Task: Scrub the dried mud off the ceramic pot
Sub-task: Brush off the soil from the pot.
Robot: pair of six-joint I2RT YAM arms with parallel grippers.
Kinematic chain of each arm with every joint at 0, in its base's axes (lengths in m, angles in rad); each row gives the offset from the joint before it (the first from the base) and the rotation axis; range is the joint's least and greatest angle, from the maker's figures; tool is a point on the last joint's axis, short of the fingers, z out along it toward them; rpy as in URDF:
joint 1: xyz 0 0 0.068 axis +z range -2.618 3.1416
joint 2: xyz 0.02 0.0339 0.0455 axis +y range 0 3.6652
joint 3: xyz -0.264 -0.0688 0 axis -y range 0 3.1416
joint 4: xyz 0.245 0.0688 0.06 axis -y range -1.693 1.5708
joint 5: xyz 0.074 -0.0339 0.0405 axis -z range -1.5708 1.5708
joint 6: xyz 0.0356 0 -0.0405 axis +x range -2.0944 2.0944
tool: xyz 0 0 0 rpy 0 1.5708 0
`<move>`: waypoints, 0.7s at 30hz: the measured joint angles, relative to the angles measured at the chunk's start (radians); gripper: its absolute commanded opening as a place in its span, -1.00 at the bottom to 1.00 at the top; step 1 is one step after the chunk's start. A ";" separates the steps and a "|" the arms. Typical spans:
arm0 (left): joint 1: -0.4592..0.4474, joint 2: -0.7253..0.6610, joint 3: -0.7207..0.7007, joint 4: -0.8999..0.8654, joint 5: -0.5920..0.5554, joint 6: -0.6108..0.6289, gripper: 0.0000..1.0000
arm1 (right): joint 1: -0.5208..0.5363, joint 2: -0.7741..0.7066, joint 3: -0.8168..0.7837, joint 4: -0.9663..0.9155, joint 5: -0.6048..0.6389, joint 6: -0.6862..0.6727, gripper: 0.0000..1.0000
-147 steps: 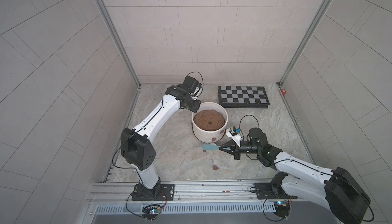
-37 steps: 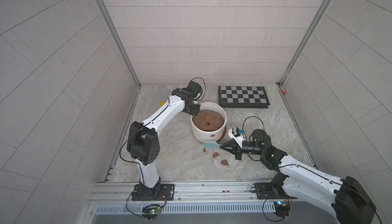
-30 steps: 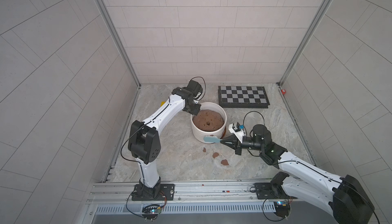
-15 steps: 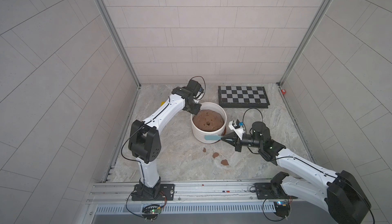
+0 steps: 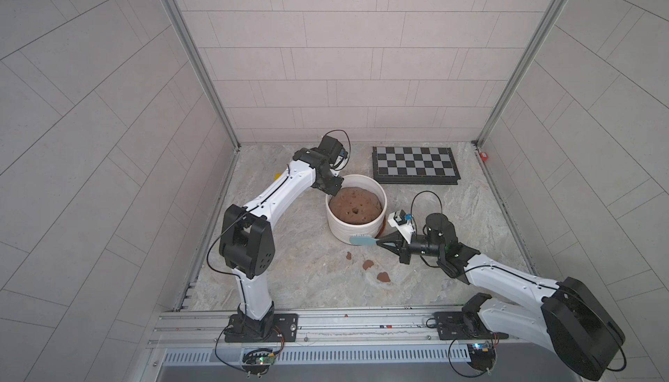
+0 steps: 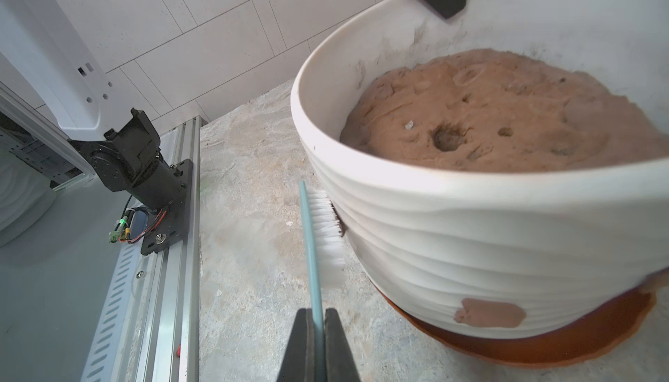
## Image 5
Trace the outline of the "teal scrubbing brush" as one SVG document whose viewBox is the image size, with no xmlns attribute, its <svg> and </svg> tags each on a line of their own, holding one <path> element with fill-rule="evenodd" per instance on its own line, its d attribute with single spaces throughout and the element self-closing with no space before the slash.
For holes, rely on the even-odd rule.
<svg viewBox="0 0 669 382">
<path fill-rule="evenodd" d="M 373 246 L 376 245 L 377 239 L 371 236 L 352 236 L 349 238 L 349 243 L 353 246 Z"/>
</svg>

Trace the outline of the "white ceramic pot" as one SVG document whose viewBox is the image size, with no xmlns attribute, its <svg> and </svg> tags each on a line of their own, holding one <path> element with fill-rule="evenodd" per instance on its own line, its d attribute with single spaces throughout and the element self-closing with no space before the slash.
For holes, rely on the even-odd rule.
<svg viewBox="0 0 669 382">
<path fill-rule="evenodd" d="M 351 245 L 352 236 L 375 237 L 387 219 L 388 197 L 371 177 L 343 176 L 343 185 L 336 196 L 326 197 L 325 207 L 330 231 L 336 239 Z"/>
</svg>

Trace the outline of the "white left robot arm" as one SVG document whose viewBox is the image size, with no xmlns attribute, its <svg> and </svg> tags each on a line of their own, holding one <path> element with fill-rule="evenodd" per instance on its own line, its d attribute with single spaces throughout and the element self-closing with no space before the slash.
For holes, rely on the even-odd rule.
<svg viewBox="0 0 669 382">
<path fill-rule="evenodd" d="M 217 238 L 219 255 L 237 279 L 240 304 L 231 317 L 226 342 L 261 341 L 274 333 L 275 304 L 265 275 L 275 256 L 273 227 L 306 190 L 335 196 L 343 187 L 339 171 L 348 151 L 325 135 L 318 146 L 296 151 L 284 172 L 255 199 L 230 205 Z"/>
</svg>

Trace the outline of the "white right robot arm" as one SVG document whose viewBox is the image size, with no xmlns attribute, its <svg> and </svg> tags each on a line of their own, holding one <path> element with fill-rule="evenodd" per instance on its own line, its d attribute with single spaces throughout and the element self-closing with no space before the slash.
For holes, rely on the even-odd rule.
<svg viewBox="0 0 669 382">
<path fill-rule="evenodd" d="M 505 333 L 541 346 L 583 379 L 597 381 L 622 354 L 625 333 L 592 291 L 578 279 L 562 281 L 502 265 L 458 240 L 447 216 L 427 216 L 422 232 L 405 211 L 388 218 L 394 232 L 373 243 L 407 265 L 433 257 L 448 277 L 480 288 L 462 309 L 471 337 Z"/>
</svg>

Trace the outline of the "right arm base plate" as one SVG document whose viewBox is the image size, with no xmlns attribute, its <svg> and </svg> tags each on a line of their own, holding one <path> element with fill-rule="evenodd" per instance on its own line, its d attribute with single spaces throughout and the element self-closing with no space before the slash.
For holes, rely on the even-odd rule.
<svg viewBox="0 0 669 382">
<path fill-rule="evenodd" d="M 463 312 L 435 312 L 426 319 L 425 325 L 437 331 L 440 340 L 487 340 L 498 341 L 510 338 L 506 333 L 493 333 L 481 321 L 468 318 Z"/>
</svg>

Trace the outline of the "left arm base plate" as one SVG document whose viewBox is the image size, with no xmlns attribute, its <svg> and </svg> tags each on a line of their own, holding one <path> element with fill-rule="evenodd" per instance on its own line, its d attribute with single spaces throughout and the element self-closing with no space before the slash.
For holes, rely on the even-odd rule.
<svg viewBox="0 0 669 382">
<path fill-rule="evenodd" d="M 224 330 L 226 343 L 295 342 L 299 316 L 272 313 L 262 320 L 253 320 L 237 312 Z"/>
</svg>

